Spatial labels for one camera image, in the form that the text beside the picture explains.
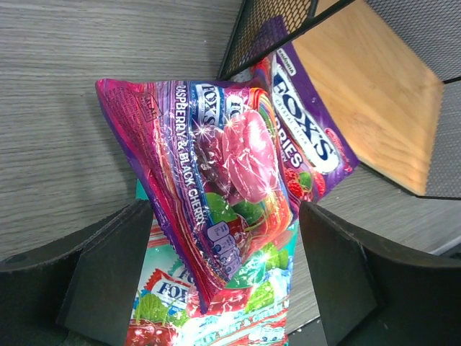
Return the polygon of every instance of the ice cube image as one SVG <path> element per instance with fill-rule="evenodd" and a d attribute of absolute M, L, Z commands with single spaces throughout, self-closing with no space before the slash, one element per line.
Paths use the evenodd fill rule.
<path fill-rule="evenodd" d="M 275 341 L 280 341 L 283 339 L 283 336 L 285 334 L 284 328 L 278 327 L 278 328 L 271 328 L 271 327 L 266 327 L 263 328 L 263 333 L 265 333 L 261 339 L 262 342 L 275 342 Z"/>
<path fill-rule="evenodd" d="M 189 319 L 180 329 L 175 345 L 191 345 L 191 340 L 199 340 L 201 337 L 215 332 L 219 322 L 219 318 L 216 316 Z"/>
<path fill-rule="evenodd" d="M 293 256 L 288 257 L 288 268 L 290 274 L 293 272 Z"/>
<path fill-rule="evenodd" d="M 274 268 L 266 274 L 268 276 L 267 280 L 271 283 L 271 286 L 274 289 L 275 301 L 280 301 L 286 298 L 290 292 L 291 286 L 291 275 L 287 275 L 287 270 Z"/>
<path fill-rule="evenodd" d="M 255 329 L 253 329 L 253 331 L 248 334 L 249 341 L 261 341 L 262 328 L 263 326 L 257 326 Z"/>

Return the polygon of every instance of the raspberry image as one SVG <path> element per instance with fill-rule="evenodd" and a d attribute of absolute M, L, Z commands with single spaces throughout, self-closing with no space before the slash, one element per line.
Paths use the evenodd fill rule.
<path fill-rule="evenodd" d="M 303 188 L 301 187 L 300 183 L 296 182 L 295 180 L 290 180 L 288 182 L 288 190 L 290 190 L 291 193 L 298 198 L 301 198 L 304 195 Z"/>
<path fill-rule="evenodd" d="M 325 179 L 323 178 L 323 175 L 315 169 L 313 170 L 313 175 L 315 186 L 317 187 L 318 197 L 322 198 L 326 191 Z"/>
<path fill-rule="evenodd" d="M 285 170 L 285 178 L 287 179 L 287 182 L 291 182 L 292 180 L 297 181 L 299 176 L 294 169 L 289 168 Z"/>

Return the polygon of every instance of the pink candy bag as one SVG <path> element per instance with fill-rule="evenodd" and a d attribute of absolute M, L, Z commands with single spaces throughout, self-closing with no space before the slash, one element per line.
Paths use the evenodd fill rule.
<path fill-rule="evenodd" d="M 293 214 L 275 115 L 255 81 L 96 83 L 104 116 L 207 311 Z"/>

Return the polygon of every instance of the fox's berries bag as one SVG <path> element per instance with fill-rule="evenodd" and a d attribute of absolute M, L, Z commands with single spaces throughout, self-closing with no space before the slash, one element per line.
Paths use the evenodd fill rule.
<path fill-rule="evenodd" d="M 147 198 L 140 186 L 137 197 Z M 296 235 L 297 224 L 254 252 L 201 314 L 194 281 L 154 219 L 125 346 L 286 345 Z"/>
<path fill-rule="evenodd" d="M 357 165 L 292 46 L 284 49 L 244 83 L 96 83 L 202 313 L 295 221 L 301 200 L 319 200 Z"/>

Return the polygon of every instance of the teal candy bag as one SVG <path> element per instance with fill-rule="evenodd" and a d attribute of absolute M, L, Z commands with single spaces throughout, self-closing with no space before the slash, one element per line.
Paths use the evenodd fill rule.
<path fill-rule="evenodd" d="M 136 197 L 147 199 L 140 183 Z M 154 219 L 125 346 L 287 345 L 297 230 L 252 254 L 201 314 L 193 279 Z"/>

